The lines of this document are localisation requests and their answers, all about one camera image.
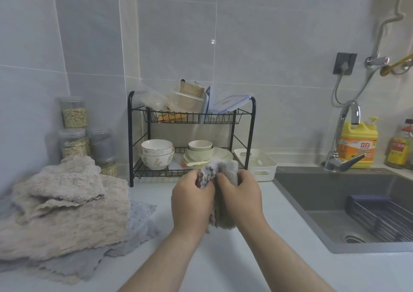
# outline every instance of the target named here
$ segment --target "kitchen sink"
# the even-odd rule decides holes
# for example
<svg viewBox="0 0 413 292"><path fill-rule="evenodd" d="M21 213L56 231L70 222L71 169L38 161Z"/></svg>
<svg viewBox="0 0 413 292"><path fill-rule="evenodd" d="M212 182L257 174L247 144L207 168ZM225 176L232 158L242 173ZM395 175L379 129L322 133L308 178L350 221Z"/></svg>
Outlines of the kitchen sink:
<svg viewBox="0 0 413 292"><path fill-rule="evenodd" d="M279 167L273 181L332 253L413 252L413 242L385 242L345 211L349 195L378 195L413 212L413 180L385 168Z"/></svg>

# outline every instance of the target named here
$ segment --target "countertop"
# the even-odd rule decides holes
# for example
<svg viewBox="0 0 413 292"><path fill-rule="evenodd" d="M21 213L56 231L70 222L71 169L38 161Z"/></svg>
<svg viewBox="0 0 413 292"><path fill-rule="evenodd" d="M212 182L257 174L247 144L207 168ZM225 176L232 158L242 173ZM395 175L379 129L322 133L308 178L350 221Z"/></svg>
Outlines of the countertop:
<svg viewBox="0 0 413 292"><path fill-rule="evenodd" d="M282 166L314 164L282 163ZM413 178L413 172L395 170ZM157 204L153 219L161 235L125 257L105 258L89 282L62 285L29 277L18 271L0 274L2 292L116 292L145 262L173 227L170 197L176 179L137 181L131 189L135 200ZM313 233L272 182L260 183L264 214L271 227L338 292L412 292L413 252L333 254ZM181 292L269 291L254 256L237 229L210 228L191 260Z"/></svg>

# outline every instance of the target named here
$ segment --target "dish rack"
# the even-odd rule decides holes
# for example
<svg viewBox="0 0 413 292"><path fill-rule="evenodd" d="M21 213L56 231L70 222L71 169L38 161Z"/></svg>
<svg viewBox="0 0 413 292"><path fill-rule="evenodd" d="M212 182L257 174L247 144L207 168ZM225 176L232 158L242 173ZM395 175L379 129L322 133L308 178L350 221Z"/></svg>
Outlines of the dish rack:
<svg viewBox="0 0 413 292"><path fill-rule="evenodd" d="M134 154L133 149L139 142L151 139L151 124L152 123L159 123L159 118L163 117L162 123L190 123L190 124L223 124L223 125L231 125L231 132L229 138L229 146L224 147L224 149L228 149L230 152L233 153L233 142L236 139L246 150L245 162L241 162L240 159L233 153L235 159L237 159L240 168L247 169L248 163L250 160L250 152L251 152L251 144L252 144L252 134L254 131L254 123L255 123L255 112L256 112L256 102L255 98L251 97L252 102L252 110L251 112L247 112L243 109L236 109L232 112L226 112L223 114L201 114L201 113L188 113L188 112L167 112L167 111L155 111L149 107L141 106L141 107L132 107L132 99L135 94L135 91L131 91L128 96L128 153L129 153L129 184L133 187L133 179L134 178L142 178L142 177L176 177L182 176L185 173L189 172L190 169L163 169L163 170L150 170L143 164L141 158L139 158L136 162L134 162ZM134 141L133 133L132 133L132 114L133 112L140 112L143 116L144 121L147 124L147 132L138 140ZM174 117L179 115L179 121L170 119L170 116ZM248 134L248 143L245 145L234 133L235 133L235 125L240 124L241 118L243 116L250 116L250 130ZM184 153L186 148L175 147L176 153Z"/></svg>
<svg viewBox="0 0 413 292"><path fill-rule="evenodd" d="M384 242L413 242L413 214L390 197L349 196L346 212Z"/></svg>

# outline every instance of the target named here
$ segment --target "yellow handle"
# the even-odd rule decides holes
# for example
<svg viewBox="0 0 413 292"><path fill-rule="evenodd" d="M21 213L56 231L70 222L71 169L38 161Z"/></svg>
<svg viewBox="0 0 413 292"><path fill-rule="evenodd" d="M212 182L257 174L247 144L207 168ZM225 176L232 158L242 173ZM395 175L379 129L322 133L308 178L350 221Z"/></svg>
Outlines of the yellow handle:
<svg viewBox="0 0 413 292"><path fill-rule="evenodd" d="M384 66L380 69L380 76L384 77L385 75L388 75L394 68L397 66L400 66L404 64L406 61L413 59L413 54L410 54L409 56L406 56L404 59L398 61L397 63L391 65L391 66Z"/></svg>

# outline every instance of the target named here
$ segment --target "electrical outlet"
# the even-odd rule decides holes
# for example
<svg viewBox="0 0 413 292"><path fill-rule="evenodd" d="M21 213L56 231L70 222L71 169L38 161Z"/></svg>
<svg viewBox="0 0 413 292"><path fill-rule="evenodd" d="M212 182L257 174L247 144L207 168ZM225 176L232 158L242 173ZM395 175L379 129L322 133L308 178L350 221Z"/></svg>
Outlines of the electrical outlet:
<svg viewBox="0 0 413 292"><path fill-rule="evenodd" d="M356 62L356 58L357 54L355 53L337 53L333 75L339 75L342 73L341 66L345 62L348 63L348 69L344 71L344 75L351 75L351 73L353 72L354 64Z"/></svg>

